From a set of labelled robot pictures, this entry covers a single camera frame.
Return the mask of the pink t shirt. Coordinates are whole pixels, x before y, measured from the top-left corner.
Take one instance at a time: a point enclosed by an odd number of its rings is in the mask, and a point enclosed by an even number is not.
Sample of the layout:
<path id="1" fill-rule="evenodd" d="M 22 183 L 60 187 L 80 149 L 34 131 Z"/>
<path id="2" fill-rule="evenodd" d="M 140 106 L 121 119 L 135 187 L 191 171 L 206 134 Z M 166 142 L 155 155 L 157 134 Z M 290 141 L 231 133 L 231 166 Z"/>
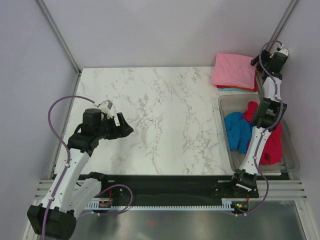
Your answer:
<path id="1" fill-rule="evenodd" d="M 218 52 L 211 76 L 211 83 L 215 86 L 253 88 L 253 78 L 256 69 L 251 65 L 252 59 L 253 57 L 251 56 Z"/>

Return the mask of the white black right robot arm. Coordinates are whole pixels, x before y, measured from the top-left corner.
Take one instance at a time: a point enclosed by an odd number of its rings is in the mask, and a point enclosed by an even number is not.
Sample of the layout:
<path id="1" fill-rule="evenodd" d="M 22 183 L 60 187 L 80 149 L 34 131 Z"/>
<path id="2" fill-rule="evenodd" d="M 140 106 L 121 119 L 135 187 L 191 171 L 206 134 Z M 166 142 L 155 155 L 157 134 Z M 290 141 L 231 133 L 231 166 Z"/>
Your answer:
<path id="1" fill-rule="evenodd" d="M 257 65 L 257 70 L 262 74 L 264 96 L 252 118 L 253 129 L 247 153 L 229 184 L 229 191 L 235 197 L 247 197 L 257 191 L 259 163 L 265 145 L 287 109 L 280 89 L 283 79 L 281 70 L 288 57 L 289 51 L 279 46 L 274 53 L 263 49 L 251 61 L 251 65 Z"/>

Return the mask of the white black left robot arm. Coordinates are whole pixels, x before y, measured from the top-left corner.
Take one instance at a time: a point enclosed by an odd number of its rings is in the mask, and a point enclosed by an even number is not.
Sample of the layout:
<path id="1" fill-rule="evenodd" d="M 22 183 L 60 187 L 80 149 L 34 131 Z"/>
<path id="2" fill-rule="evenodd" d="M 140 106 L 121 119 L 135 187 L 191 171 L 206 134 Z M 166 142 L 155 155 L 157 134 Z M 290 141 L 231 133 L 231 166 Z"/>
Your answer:
<path id="1" fill-rule="evenodd" d="M 61 166 L 50 189 L 39 205 L 31 205 L 27 217 L 33 231 L 42 238 L 68 240 L 73 235 L 77 219 L 95 196 L 104 197 L 110 191 L 108 182 L 87 178 L 75 189 L 78 178 L 100 140 L 125 138 L 133 133 L 123 114 L 108 117 L 99 109 L 86 109 L 67 142 L 67 159 Z"/>

